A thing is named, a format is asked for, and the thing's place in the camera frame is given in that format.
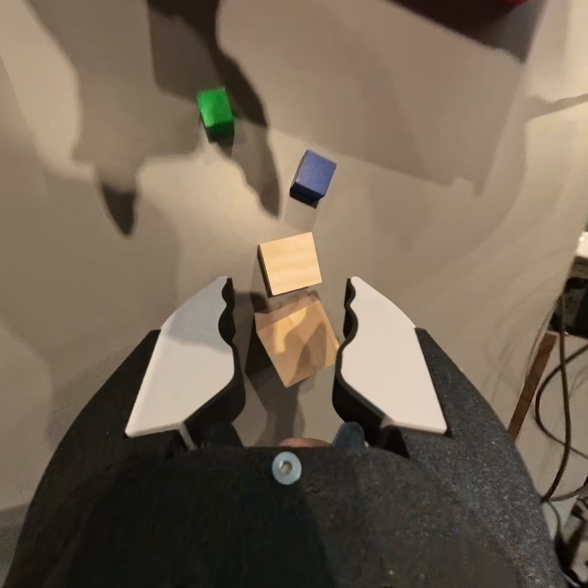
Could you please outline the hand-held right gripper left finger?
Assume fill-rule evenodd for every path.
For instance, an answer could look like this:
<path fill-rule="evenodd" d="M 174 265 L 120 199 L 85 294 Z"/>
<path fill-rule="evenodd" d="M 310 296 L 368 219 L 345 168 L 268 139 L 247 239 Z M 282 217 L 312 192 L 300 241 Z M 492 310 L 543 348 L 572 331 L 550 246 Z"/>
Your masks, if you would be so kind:
<path fill-rule="evenodd" d="M 163 432 L 195 449 L 214 429 L 231 428 L 244 408 L 234 342 L 233 280 L 221 276 L 168 317 L 125 428 L 128 438 Z"/>

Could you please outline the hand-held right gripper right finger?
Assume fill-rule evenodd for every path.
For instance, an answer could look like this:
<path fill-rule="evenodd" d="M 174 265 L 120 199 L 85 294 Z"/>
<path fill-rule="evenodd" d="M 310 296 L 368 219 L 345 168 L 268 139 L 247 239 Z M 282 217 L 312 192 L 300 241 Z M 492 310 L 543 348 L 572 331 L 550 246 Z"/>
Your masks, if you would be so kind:
<path fill-rule="evenodd" d="M 405 429 L 447 435 L 415 324 L 357 276 L 347 280 L 345 292 L 343 342 L 334 370 L 336 413 L 361 427 L 367 444 L 402 443 Z"/>

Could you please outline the blue wooden cube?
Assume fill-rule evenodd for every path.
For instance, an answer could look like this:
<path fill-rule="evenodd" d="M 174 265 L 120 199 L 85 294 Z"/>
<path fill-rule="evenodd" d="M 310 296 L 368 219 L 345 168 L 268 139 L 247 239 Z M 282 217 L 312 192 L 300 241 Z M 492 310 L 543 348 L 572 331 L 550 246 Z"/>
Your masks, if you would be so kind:
<path fill-rule="evenodd" d="M 327 195 L 337 167 L 335 161 L 310 149 L 303 154 L 290 187 L 294 199 L 317 204 Z"/>

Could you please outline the large pale wooden cube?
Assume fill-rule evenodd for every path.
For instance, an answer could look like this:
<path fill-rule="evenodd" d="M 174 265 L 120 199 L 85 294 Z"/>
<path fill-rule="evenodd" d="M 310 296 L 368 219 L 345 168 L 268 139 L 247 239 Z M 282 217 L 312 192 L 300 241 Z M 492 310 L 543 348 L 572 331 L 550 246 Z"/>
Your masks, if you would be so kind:
<path fill-rule="evenodd" d="M 283 386 L 291 387 L 336 362 L 339 341 L 314 292 L 254 314 L 255 332 Z"/>

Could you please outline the brown wooden leg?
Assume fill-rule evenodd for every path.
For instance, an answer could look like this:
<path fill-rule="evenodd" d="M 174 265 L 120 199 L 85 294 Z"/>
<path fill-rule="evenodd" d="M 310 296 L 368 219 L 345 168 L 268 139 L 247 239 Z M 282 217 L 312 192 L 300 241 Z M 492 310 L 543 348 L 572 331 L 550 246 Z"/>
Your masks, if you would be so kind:
<path fill-rule="evenodd" d="M 546 331 L 533 352 L 532 363 L 527 371 L 522 391 L 508 426 L 508 432 L 514 442 L 518 438 L 522 424 L 530 409 L 556 340 L 557 335 L 554 332 Z"/>

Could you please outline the small pale wooden cube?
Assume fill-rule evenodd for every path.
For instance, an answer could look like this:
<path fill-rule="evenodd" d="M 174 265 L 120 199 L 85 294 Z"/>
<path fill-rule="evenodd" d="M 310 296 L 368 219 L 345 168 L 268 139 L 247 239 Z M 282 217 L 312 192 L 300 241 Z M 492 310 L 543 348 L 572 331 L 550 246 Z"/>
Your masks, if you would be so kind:
<path fill-rule="evenodd" d="M 270 296 L 322 283 L 312 232 L 261 243 L 258 256 Z"/>

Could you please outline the dark box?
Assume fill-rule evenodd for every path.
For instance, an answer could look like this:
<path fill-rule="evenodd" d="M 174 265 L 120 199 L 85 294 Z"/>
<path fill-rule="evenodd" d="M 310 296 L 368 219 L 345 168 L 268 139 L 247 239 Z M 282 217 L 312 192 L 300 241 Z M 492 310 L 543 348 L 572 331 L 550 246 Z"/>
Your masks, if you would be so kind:
<path fill-rule="evenodd" d="M 559 332 L 561 324 L 567 334 L 587 339 L 587 278 L 571 277 L 566 281 L 562 298 L 556 303 L 548 329 Z"/>

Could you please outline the green wooden cube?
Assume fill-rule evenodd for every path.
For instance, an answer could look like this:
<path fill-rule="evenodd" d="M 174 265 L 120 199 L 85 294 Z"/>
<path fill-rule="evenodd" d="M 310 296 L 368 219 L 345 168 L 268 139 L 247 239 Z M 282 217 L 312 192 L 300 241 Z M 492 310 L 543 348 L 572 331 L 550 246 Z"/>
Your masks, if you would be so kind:
<path fill-rule="evenodd" d="M 196 103 L 208 139 L 217 141 L 233 136 L 235 117 L 225 87 L 196 92 Z"/>

